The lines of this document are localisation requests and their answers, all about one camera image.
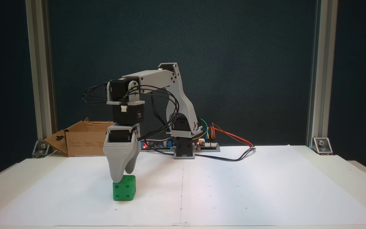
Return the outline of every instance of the black cable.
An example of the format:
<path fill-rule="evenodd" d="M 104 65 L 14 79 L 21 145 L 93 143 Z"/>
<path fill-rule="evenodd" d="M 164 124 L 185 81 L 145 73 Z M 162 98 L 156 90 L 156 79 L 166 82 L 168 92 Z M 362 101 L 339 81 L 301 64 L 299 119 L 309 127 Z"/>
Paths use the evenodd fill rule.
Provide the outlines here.
<path fill-rule="evenodd" d="M 93 91 L 97 90 L 99 87 L 106 86 L 108 82 L 109 81 L 107 81 L 103 84 L 97 85 L 97 86 L 92 86 L 92 87 L 87 88 L 87 90 L 84 91 L 83 96 L 82 96 L 84 102 L 86 102 L 87 104 L 91 104 L 91 105 L 106 103 L 106 101 L 107 101 L 106 97 L 93 96 L 91 94 L 93 93 Z"/>
<path fill-rule="evenodd" d="M 152 87 L 154 89 L 141 88 L 141 87 Z M 169 95 L 169 97 L 165 97 L 165 96 L 161 96 L 161 95 L 157 95 L 157 94 L 153 94 L 153 93 L 150 93 L 150 94 L 141 93 L 141 90 L 149 90 L 151 92 L 160 90 L 160 91 L 157 91 L 157 92 L 162 93 L 162 94 L 167 94 L 167 95 Z M 153 96 L 163 97 L 163 98 L 166 98 L 169 101 L 171 101 L 171 103 L 173 103 L 173 105 L 175 106 L 175 108 L 173 110 L 173 116 L 169 119 L 169 121 L 167 123 L 165 123 L 165 125 L 163 127 L 159 128 L 159 129 L 155 129 L 155 130 L 147 133 L 145 136 L 142 136 L 141 138 L 139 138 L 139 140 L 152 137 L 152 136 L 157 135 L 158 133 L 160 133 L 162 131 L 165 131 L 165 130 L 169 129 L 172 126 L 172 124 L 176 121 L 176 119 L 178 117 L 178 113 L 179 113 L 179 102 L 178 102 L 177 98 L 171 92 L 169 92 L 169 91 L 167 91 L 163 88 L 159 88 L 159 87 L 155 87 L 155 86 L 151 86 L 151 85 L 137 85 L 137 86 L 131 87 L 128 90 L 128 92 L 125 94 L 125 96 L 122 98 L 121 103 L 124 106 L 128 105 L 126 99 L 131 94 L 142 94 L 142 95 L 148 95 L 148 96 L 151 96 L 151 97 L 153 97 Z"/>
<path fill-rule="evenodd" d="M 155 106 L 155 102 L 153 97 L 151 96 L 151 104 L 152 104 L 152 111 L 153 114 L 155 115 L 155 117 L 159 120 L 159 122 L 161 122 L 163 125 L 166 125 L 166 123 L 163 121 L 163 119 L 161 118 L 161 116 L 159 115 L 159 113 L 156 110 L 156 106 Z"/>
<path fill-rule="evenodd" d="M 206 158 L 211 158 L 211 159 L 216 159 L 216 160 L 221 160 L 221 161 L 241 161 L 244 158 L 247 157 L 247 155 L 256 150 L 255 147 L 250 147 L 248 148 L 239 158 L 237 159 L 231 159 L 231 158 L 225 158 L 225 157 L 219 157 L 219 156 L 212 156 L 212 155 L 196 155 L 196 156 L 202 156 L 202 157 L 206 157 Z"/>
<path fill-rule="evenodd" d="M 151 149 L 151 150 L 153 150 L 153 151 L 156 151 L 156 152 L 161 153 L 161 154 L 163 154 L 163 155 L 172 155 L 172 156 L 174 156 L 174 154 L 165 153 L 165 152 L 162 152 L 162 151 L 160 151 L 160 150 L 157 150 L 157 149 L 155 149 L 155 148 L 151 147 L 151 146 L 148 144 L 148 142 L 146 141 L 146 139 L 144 139 L 144 142 L 145 142 L 146 146 L 148 146 L 148 148 L 149 148 L 149 149 Z"/>

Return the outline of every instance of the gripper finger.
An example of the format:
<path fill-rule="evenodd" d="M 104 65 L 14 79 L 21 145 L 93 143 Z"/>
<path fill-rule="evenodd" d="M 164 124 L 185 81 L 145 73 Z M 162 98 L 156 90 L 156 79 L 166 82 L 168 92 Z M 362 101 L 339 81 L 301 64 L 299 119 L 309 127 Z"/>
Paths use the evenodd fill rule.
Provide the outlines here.
<path fill-rule="evenodd" d="M 108 160 L 111 178 L 113 182 L 119 183 L 124 175 L 125 168 L 133 158 L 132 170 L 130 170 L 131 166 L 128 166 L 128 171 L 132 172 L 135 167 L 136 157 L 138 157 L 136 153 L 137 135 L 135 132 L 132 133 L 131 142 L 108 142 L 108 136 L 109 133 L 107 132 L 103 151 Z"/>

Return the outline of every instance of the box flap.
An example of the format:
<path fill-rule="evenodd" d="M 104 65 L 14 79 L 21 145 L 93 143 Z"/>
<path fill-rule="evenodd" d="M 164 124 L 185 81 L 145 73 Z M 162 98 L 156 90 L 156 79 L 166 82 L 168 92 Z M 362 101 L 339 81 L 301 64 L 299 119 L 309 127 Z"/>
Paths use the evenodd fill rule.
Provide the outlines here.
<path fill-rule="evenodd" d="M 67 146 L 64 130 L 60 130 L 54 135 L 47 137 L 45 139 L 45 142 L 67 155 Z"/>
<path fill-rule="evenodd" d="M 84 124 L 82 121 L 74 124 L 73 126 L 68 127 L 65 129 L 65 132 L 86 132 Z"/>
<path fill-rule="evenodd" d="M 112 125 L 114 125 L 113 122 L 84 121 L 84 128 L 87 132 L 107 132 L 107 128 Z"/>
<path fill-rule="evenodd" d="M 104 156 L 106 132 L 67 132 L 69 156 Z"/>

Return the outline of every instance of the yellow wire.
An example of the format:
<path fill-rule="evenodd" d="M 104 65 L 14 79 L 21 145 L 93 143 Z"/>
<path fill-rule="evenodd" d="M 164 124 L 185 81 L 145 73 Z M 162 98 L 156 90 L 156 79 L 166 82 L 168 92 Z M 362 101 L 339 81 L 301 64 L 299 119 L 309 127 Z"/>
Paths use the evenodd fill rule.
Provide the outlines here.
<path fill-rule="evenodd" d="M 199 138 L 201 138 L 202 136 L 204 136 L 205 134 L 207 133 L 207 131 L 206 132 L 204 132 L 200 137 L 198 137 L 198 138 L 195 138 L 195 139 L 193 139 L 193 140 L 196 140 L 196 139 L 199 139 Z"/>

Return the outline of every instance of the robotic arm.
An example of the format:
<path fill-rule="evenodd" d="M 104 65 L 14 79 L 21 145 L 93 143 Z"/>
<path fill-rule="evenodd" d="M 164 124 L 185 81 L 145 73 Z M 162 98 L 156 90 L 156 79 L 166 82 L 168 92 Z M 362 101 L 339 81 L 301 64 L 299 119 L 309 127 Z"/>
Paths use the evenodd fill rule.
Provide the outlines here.
<path fill-rule="evenodd" d="M 193 104 L 183 92 L 177 63 L 162 63 L 158 70 L 141 71 L 110 81 L 106 88 L 107 104 L 112 106 L 115 124 L 108 127 L 103 150 L 115 183 L 121 181 L 124 171 L 128 174 L 134 171 L 141 146 L 139 124 L 144 121 L 145 101 L 139 99 L 139 94 L 129 94 L 127 105 L 122 103 L 128 90 L 137 87 L 139 93 L 144 94 L 155 87 L 165 87 L 179 102 L 179 113 L 175 113 L 175 105 L 171 101 L 166 109 L 167 121 L 174 120 L 170 126 L 171 137 L 176 138 L 174 158 L 194 158 L 192 138 L 202 132 Z"/>

